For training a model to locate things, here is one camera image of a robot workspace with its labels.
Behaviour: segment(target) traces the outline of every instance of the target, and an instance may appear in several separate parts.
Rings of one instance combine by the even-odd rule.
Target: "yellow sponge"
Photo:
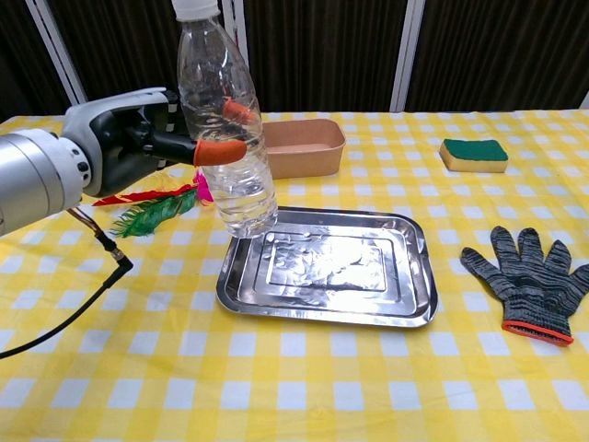
[[[440,156],[448,170],[457,172],[505,172],[509,159],[495,140],[445,139]]]

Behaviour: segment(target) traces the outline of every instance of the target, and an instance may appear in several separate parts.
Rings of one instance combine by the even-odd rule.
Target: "work glove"
[[[556,345],[572,343],[568,318],[589,292],[589,264],[569,274],[571,254],[559,240],[544,260],[540,238],[531,227],[519,234],[519,252],[501,226],[492,230],[491,244],[499,269],[471,248],[462,250],[460,261],[502,301],[502,328]]]

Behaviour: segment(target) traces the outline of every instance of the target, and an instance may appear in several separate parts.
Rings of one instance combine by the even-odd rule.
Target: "clear plastic bottle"
[[[202,168],[229,233],[253,238],[277,219],[260,108],[248,67],[219,25],[217,0],[172,0],[182,22],[178,52],[180,101],[191,138],[240,139],[246,155]]]

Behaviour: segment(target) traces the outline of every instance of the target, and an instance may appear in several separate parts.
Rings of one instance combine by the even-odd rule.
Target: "table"
[[[61,335],[0,362],[3,441],[589,439],[589,301],[569,348],[516,336],[458,260],[467,245],[494,258],[489,234],[501,224],[535,227],[545,250],[560,238],[574,266],[589,262],[589,110],[264,118],[317,116],[347,136],[340,173],[277,180],[279,204],[415,219],[441,299],[433,323],[403,331],[226,311],[214,290],[229,236],[213,208],[196,207],[154,236],[120,240],[131,274]],[[18,117],[0,130],[60,126]],[[507,172],[448,172],[445,137],[497,139]],[[121,212],[89,202],[104,227]],[[112,267],[67,215],[1,238],[0,346],[57,324]]]

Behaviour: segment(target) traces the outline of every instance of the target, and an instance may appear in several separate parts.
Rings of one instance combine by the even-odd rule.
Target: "stainless steel tray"
[[[237,313],[395,327],[427,324],[438,304],[414,221],[293,207],[266,235],[231,240],[217,295]]]

